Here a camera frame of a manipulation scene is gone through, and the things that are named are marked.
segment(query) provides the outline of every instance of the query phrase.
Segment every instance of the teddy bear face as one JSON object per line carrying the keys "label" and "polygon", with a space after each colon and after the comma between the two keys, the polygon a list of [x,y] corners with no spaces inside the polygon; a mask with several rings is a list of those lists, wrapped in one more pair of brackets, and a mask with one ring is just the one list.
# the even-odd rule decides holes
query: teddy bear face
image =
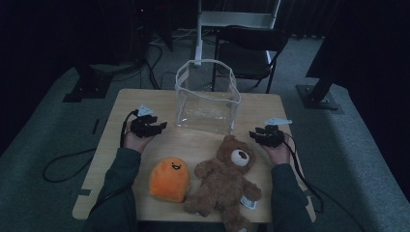
{"label": "teddy bear face", "polygon": [[239,141],[234,135],[227,135],[217,150],[217,158],[241,173],[247,173],[256,157],[247,143]]}

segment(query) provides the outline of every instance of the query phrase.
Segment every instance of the chair leg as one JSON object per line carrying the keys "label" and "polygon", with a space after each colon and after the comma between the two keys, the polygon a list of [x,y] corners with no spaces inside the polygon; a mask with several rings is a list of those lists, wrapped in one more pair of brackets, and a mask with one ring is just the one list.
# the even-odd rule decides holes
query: chair leg
{"label": "chair leg", "polygon": [[270,90],[271,90],[271,84],[272,84],[272,79],[274,78],[274,70],[271,71],[271,75],[269,76],[269,81],[268,81],[268,87],[266,87],[266,93],[265,94],[269,94]]}
{"label": "chair leg", "polygon": [[211,92],[215,92],[215,80],[217,78],[217,64],[214,64],[214,71],[212,72]]}
{"label": "chair leg", "polygon": [[255,86],[253,86],[253,87],[257,87],[261,81],[262,81],[262,79],[258,80],[257,83],[255,84]]}

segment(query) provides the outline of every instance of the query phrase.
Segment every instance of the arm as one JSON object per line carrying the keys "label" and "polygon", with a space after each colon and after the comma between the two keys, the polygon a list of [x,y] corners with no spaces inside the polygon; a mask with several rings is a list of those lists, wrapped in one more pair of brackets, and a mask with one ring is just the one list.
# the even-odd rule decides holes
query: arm
{"label": "arm", "polygon": [[314,231],[306,205],[308,199],[299,188],[290,166],[290,151],[284,144],[276,148],[263,146],[273,165],[271,209],[275,231]]}
{"label": "arm", "polygon": [[251,201],[260,200],[260,198],[262,198],[262,190],[245,177],[243,177],[242,180],[244,183],[244,196]]}
{"label": "arm", "polygon": [[200,162],[193,173],[199,179],[205,179],[213,170],[217,169],[220,166],[220,162],[217,159],[208,159]]}
{"label": "arm", "polygon": [[[102,203],[85,221],[83,232],[137,231],[132,183],[139,171],[141,155],[153,138],[139,138],[133,133],[126,133],[124,148],[117,150],[117,156],[105,174],[97,200]],[[117,190],[119,193],[106,199]]]}

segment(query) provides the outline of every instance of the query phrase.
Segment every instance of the stand base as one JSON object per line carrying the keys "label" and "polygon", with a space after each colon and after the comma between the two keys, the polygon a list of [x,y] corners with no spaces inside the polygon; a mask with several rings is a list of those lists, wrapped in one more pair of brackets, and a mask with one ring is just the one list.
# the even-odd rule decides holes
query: stand base
{"label": "stand base", "polygon": [[113,78],[109,74],[97,75],[98,82],[93,90],[84,90],[81,88],[81,79],[79,79],[72,92],[64,97],[63,102],[81,102],[82,99],[104,99],[109,85]]}
{"label": "stand base", "polygon": [[327,93],[325,98],[322,101],[312,101],[309,97],[314,85],[296,85],[299,95],[304,103],[305,108],[310,109],[329,109],[332,113],[342,114],[343,110],[340,105],[335,103],[334,98],[331,93]]}

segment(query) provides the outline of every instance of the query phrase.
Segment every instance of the gray carpet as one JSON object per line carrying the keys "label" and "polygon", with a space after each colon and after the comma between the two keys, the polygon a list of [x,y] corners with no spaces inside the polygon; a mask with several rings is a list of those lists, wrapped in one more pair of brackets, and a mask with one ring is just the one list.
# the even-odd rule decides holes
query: gray carpet
{"label": "gray carpet", "polygon": [[[306,178],[325,190],[352,215],[366,231],[410,231],[410,206],[377,149],[366,125],[345,89],[334,85],[331,94],[343,113],[305,109],[296,85],[314,84],[305,78],[321,45],[316,39],[291,39],[278,59],[271,94],[281,96]],[[174,74],[194,52],[194,41],[174,42],[174,52],[160,44],[163,55],[154,72],[163,89],[173,89]],[[213,57],[213,46],[204,44],[203,58]],[[148,60],[160,56],[149,49]],[[97,66],[111,72],[123,67]],[[72,217],[72,209],[87,170],[63,183],[42,178],[49,160],[64,154],[97,147],[109,112],[122,88],[152,89],[148,70],[114,76],[105,99],[62,102],[74,87],[74,70],[61,76],[44,97],[15,141],[0,159],[0,231],[79,231],[83,221]],[[238,80],[241,92],[264,93],[267,80],[251,89],[251,80]],[[96,120],[99,126],[94,130]],[[76,171],[92,152],[65,159],[52,166],[47,175],[59,179]],[[317,231],[360,231],[358,225],[333,201],[322,194],[324,214],[317,215]],[[146,231],[218,231],[217,224],[150,223]]]}

